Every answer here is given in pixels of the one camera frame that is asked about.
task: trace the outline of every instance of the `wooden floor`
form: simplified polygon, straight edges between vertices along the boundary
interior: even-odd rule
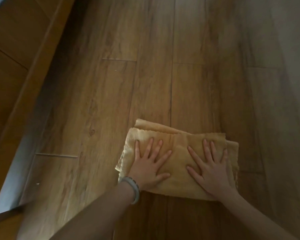
[[[116,185],[137,118],[239,142],[240,194],[300,238],[296,2],[76,0],[48,75],[56,92],[18,239],[49,239]],[[112,237],[255,239],[217,202],[151,193]]]

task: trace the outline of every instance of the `finger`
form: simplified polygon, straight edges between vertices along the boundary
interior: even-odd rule
[[[227,160],[228,160],[228,150],[225,148],[225,149],[223,150],[223,154],[222,154],[220,163],[222,163],[222,164],[223,164],[223,163],[226,163]]]
[[[216,146],[214,145],[213,141],[210,142],[210,146],[211,146],[211,154],[212,154],[213,161],[215,163],[220,163],[220,159],[217,157]]]
[[[149,153],[151,151],[152,144],[153,144],[153,138],[150,139],[149,144],[144,152],[144,155],[143,155],[144,158],[149,158]]]
[[[214,163],[213,159],[212,159],[212,156],[211,156],[209,144],[208,144],[206,139],[203,140],[203,150],[204,150],[204,155],[206,157],[207,162],[208,163]]]
[[[155,166],[156,166],[156,170],[158,171],[162,165],[164,165],[164,163],[167,161],[167,159],[170,157],[172,153],[172,150],[170,151],[167,151],[156,163],[155,163]]]
[[[136,140],[135,151],[136,151],[135,160],[138,160],[140,158],[140,149],[139,149],[139,141],[138,140]]]
[[[188,146],[188,151],[193,158],[193,160],[196,162],[196,164],[199,166],[201,171],[203,171],[206,168],[205,163],[202,161],[202,159],[197,155],[197,153],[191,148],[191,146]]]
[[[192,167],[187,166],[188,173],[195,179],[195,181],[200,184],[204,179],[200,174],[198,174]]]
[[[167,178],[170,177],[170,173],[168,172],[164,172],[164,173],[161,173],[161,174],[158,174],[156,177],[155,177],[155,183],[158,184],[164,180],[166,180]]]
[[[155,159],[156,159],[156,157],[157,157],[157,155],[159,154],[159,151],[160,151],[160,149],[161,149],[161,147],[162,147],[162,144],[163,144],[163,141],[162,140],[160,140],[159,142],[158,142],[158,145],[156,146],[156,148],[154,149],[154,151],[152,152],[152,154],[151,154],[151,156],[150,156],[150,160],[152,160],[152,161],[154,161]]]

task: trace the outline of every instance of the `hand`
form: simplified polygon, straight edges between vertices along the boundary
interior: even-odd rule
[[[196,164],[201,169],[201,174],[198,174],[192,167],[187,166],[188,173],[196,180],[196,182],[208,193],[210,193],[216,200],[221,201],[225,193],[231,190],[228,176],[226,172],[226,162],[228,160],[228,151],[224,149],[222,158],[217,158],[216,147],[213,142],[210,142],[211,151],[206,140],[203,141],[204,155],[207,162],[195,153],[195,151],[188,146],[188,150]]]
[[[165,153],[159,160],[155,162],[155,159],[161,149],[163,141],[160,140],[155,150],[152,152],[149,157],[151,148],[153,144],[153,138],[150,139],[150,142],[145,150],[145,153],[142,158],[140,158],[140,150],[139,150],[139,141],[136,140],[136,157],[135,161],[130,169],[128,177],[131,177],[134,181],[136,181],[139,186],[139,190],[148,190],[154,187],[159,182],[170,177],[169,173],[161,173],[157,175],[157,171],[160,167],[166,162],[168,157],[171,155],[172,151],[168,151]]]

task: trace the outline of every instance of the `gray bracelet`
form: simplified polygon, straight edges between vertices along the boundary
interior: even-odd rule
[[[134,202],[132,202],[132,205],[136,204],[139,201],[140,197],[139,186],[137,185],[136,181],[134,181],[130,177],[123,177],[120,182],[127,182],[129,185],[131,185],[135,195]]]

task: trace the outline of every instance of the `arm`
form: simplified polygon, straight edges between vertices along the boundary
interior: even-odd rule
[[[136,141],[136,158],[128,174],[139,186],[139,190],[154,187],[170,177],[169,173],[157,175],[159,168],[171,155],[168,151],[160,159],[155,159],[163,144],[159,141],[151,155],[153,139],[150,139],[144,156],[140,157],[139,141]],[[127,182],[121,182],[109,192],[101,195],[84,210],[66,223],[50,240],[91,240],[100,239],[113,229],[115,222],[134,201],[135,193]]]
[[[294,236],[251,206],[235,189],[230,187],[226,173],[227,150],[224,150],[222,158],[218,159],[215,156],[216,148],[213,142],[211,142],[211,151],[206,140],[203,141],[203,148],[206,163],[191,147],[188,147],[189,153],[201,169],[201,175],[189,166],[187,170],[205,191],[220,201],[246,227],[262,239],[296,240]]]

